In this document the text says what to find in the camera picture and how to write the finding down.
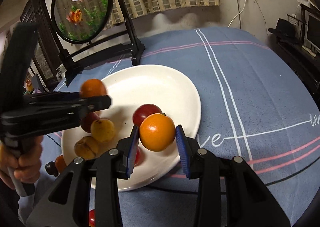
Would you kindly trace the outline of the left hand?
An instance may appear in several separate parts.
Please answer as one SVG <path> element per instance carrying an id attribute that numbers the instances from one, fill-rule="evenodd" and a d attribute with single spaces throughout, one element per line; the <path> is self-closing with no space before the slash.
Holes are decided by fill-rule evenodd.
<path id="1" fill-rule="evenodd" d="M 1 143 L 1 180 L 12 190 L 14 183 L 9 176 L 8 167 L 14 169 L 14 176 L 22 183 L 34 184 L 40 177 L 43 136 L 35 137 L 32 148 L 18 159 Z"/>

